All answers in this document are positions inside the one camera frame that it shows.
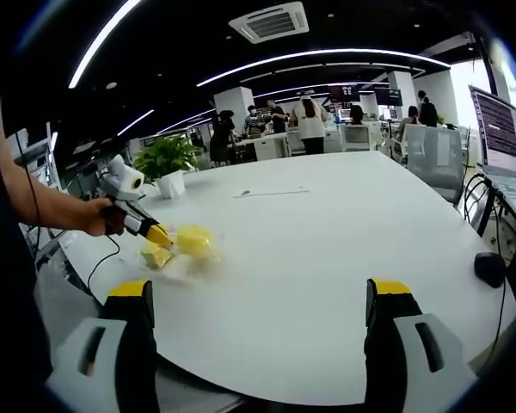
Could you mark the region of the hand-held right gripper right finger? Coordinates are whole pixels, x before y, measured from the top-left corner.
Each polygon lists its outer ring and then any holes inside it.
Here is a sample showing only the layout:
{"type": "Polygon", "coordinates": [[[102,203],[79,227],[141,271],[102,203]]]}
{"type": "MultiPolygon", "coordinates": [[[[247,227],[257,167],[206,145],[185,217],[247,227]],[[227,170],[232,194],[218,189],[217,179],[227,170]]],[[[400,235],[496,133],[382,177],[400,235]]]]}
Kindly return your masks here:
{"type": "Polygon", "coordinates": [[[365,308],[368,411],[446,412],[474,384],[459,338],[405,284],[369,279],[365,308]]]}

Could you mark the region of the person's left hand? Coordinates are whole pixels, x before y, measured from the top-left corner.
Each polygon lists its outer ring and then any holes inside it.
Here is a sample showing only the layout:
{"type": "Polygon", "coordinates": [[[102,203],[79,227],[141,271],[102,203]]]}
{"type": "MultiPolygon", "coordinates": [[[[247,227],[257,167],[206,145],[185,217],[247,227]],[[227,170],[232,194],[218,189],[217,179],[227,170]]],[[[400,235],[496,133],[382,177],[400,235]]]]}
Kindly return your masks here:
{"type": "Polygon", "coordinates": [[[124,218],[125,213],[109,198],[96,198],[85,202],[82,230],[94,237],[122,235],[124,218]]]}

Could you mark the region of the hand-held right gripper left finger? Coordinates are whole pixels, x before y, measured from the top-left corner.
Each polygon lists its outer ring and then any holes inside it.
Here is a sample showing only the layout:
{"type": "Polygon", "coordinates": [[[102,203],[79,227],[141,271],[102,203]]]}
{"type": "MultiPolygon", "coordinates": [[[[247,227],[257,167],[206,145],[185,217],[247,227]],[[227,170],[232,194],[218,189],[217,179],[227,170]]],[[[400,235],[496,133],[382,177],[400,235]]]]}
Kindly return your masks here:
{"type": "Polygon", "coordinates": [[[152,282],[119,284],[58,347],[46,387],[72,412],[158,412],[154,326],[152,282]]]}

